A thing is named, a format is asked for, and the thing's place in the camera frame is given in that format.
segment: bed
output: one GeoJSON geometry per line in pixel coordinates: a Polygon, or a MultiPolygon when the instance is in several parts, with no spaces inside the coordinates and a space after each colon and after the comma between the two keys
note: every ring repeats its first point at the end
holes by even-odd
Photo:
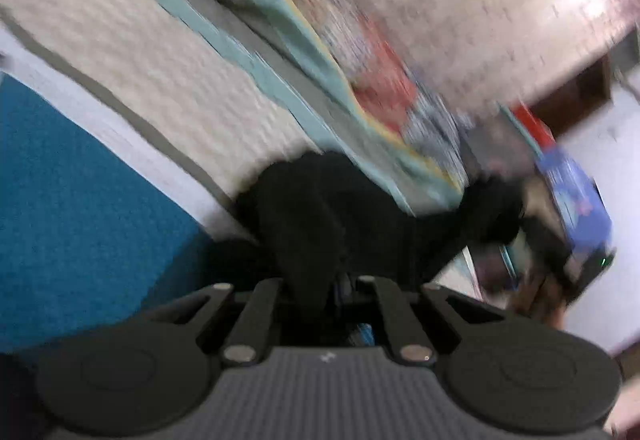
{"type": "MultiPolygon", "coordinates": [[[[224,280],[207,255],[246,236],[232,199],[304,150],[347,154],[407,211],[457,202],[439,98],[364,18],[347,66],[301,1],[0,0],[1,351],[224,280]]],[[[438,281],[480,296],[466,252],[438,281]]]]}

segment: metal bolt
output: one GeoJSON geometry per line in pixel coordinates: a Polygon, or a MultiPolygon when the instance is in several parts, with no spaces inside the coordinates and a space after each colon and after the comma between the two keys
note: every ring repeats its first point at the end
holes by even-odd
{"type": "Polygon", "coordinates": [[[246,344],[234,344],[225,348],[224,356],[232,362],[251,362],[255,359],[255,350],[246,344]]]}
{"type": "Polygon", "coordinates": [[[406,344],[400,348],[400,356],[409,362],[426,362],[431,359],[433,351],[420,344],[406,344]]]}

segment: blue carpet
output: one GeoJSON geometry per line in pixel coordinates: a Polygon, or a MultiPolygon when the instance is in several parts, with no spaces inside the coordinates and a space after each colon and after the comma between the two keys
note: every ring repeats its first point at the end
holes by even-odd
{"type": "Polygon", "coordinates": [[[9,76],[0,158],[0,351],[117,322],[212,281],[196,221],[9,76]]]}

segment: wooden furniture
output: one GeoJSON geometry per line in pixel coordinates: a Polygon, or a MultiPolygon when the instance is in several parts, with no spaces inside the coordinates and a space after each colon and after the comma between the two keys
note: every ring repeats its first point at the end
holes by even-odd
{"type": "Polygon", "coordinates": [[[610,77],[605,55],[529,109],[557,138],[609,102],[610,77]]]}

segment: white wall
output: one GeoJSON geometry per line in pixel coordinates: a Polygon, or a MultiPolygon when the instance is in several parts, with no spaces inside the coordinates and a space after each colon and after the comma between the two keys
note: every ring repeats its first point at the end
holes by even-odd
{"type": "MultiPolygon", "coordinates": [[[[640,69],[630,75],[640,89],[640,69]]],[[[613,105],[561,139],[593,178],[613,222],[613,266],[570,308],[566,330],[610,352],[640,338],[640,104],[617,84],[613,105]]]]}

